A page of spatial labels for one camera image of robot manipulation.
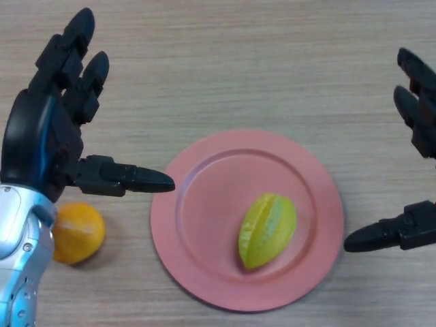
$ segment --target orange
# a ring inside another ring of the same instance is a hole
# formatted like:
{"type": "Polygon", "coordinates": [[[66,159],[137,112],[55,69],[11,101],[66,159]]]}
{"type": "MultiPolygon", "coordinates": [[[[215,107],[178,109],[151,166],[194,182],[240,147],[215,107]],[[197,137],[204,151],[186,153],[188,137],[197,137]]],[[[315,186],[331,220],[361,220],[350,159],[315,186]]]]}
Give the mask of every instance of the orange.
{"type": "Polygon", "coordinates": [[[92,206],[77,202],[59,208],[52,229],[53,260],[63,264],[77,264],[93,255],[103,244],[103,217],[92,206]]]}

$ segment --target black robotic palm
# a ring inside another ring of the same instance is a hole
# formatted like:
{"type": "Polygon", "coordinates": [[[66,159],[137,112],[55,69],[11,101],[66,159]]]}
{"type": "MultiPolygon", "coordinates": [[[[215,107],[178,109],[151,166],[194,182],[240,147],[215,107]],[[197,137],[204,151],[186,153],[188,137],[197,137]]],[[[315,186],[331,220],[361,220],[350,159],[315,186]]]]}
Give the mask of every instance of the black robotic palm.
{"type": "Polygon", "coordinates": [[[172,191],[174,181],[161,172],[111,157],[80,158],[80,127],[93,120],[109,72],[108,56],[100,52],[80,76],[94,28],[92,11],[81,10],[36,61],[38,71],[18,94],[6,125],[0,180],[36,189],[52,202],[66,186],[103,196],[172,191]]]}

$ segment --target pink plate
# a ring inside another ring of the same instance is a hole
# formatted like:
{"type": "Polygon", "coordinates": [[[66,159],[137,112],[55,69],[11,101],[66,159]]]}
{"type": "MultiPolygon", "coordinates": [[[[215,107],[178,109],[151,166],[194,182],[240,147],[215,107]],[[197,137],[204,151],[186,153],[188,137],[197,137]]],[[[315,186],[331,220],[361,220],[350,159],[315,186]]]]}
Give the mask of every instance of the pink plate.
{"type": "Polygon", "coordinates": [[[274,309],[310,292],[332,268],[343,238],[341,198],[322,164],[295,142],[225,131],[191,145],[166,172],[176,191],[153,198],[153,241],[168,272],[200,300],[233,311],[274,309]],[[298,226],[280,256],[247,272],[238,233],[263,193],[291,199],[298,226]]]}

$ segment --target wood grain surface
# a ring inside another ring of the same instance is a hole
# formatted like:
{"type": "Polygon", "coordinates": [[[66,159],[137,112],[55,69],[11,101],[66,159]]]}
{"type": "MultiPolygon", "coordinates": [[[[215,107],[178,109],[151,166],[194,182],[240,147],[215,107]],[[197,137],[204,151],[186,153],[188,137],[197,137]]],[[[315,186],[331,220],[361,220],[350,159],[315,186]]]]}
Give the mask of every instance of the wood grain surface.
{"type": "MultiPolygon", "coordinates": [[[[163,170],[211,133],[285,134],[336,181],[346,232],[434,199],[434,162],[410,144],[392,92],[408,79],[400,46],[436,68],[433,0],[2,0],[0,127],[49,37],[82,7],[97,27],[89,56],[111,60],[101,107],[83,131],[85,155],[163,170]]],[[[433,326],[436,248],[341,253],[328,278],[283,309],[211,309],[164,272],[149,228],[150,195],[84,196],[106,218],[94,260],[44,275],[38,326],[433,326]]]]}

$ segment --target robotic hand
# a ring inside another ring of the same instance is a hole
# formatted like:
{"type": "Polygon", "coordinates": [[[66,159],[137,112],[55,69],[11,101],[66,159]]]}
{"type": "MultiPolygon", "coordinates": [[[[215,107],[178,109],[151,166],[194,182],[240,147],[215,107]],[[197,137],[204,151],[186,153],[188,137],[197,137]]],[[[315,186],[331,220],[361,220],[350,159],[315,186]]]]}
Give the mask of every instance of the robotic hand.
{"type": "Polygon", "coordinates": [[[175,188],[161,172],[100,155],[80,158],[80,127],[97,112],[109,70],[108,57],[100,52],[80,77],[94,26],[93,13],[85,8],[63,35],[52,36],[7,121],[0,172],[0,326],[35,325],[38,285],[53,254],[54,205],[65,187],[117,197],[126,190],[175,188]]]}
{"type": "MultiPolygon", "coordinates": [[[[402,48],[398,65],[410,78],[410,92],[398,86],[395,105],[413,131],[412,144],[424,158],[436,159],[436,74],[415,54],[402,48]]],[[[402,250],[436,243],[436,205],[430,201],[411,204],[396,218],[382,219],[350,234],[348,252],[367,252],[399,246],[402,250]]]]}

